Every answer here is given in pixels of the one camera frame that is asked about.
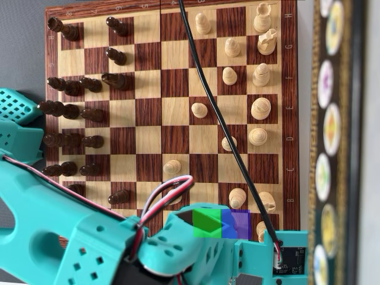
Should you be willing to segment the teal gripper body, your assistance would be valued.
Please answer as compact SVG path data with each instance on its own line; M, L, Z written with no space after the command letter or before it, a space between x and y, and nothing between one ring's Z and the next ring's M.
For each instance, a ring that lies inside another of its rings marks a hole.
M168 214L163 228L140 246L138 260L162 277L184 274L188 284L228 284L237 234L225 205L192 204Z

